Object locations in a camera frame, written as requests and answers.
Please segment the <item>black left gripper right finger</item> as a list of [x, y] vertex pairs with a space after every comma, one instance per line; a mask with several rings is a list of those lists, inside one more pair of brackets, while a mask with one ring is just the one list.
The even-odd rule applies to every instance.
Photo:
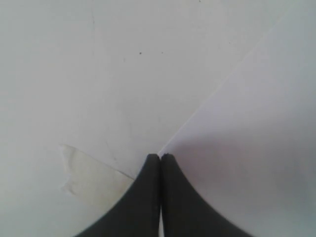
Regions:
[[166, 237], [249, 237], [194, 189], [172, 154], [160, 162], [163, 233]]

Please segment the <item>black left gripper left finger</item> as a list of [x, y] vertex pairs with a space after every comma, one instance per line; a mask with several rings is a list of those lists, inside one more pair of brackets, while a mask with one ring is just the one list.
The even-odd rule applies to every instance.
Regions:
[[127, 192], [79, 237], [157, 237], [160, 220], [160, 159], [149, 154]]

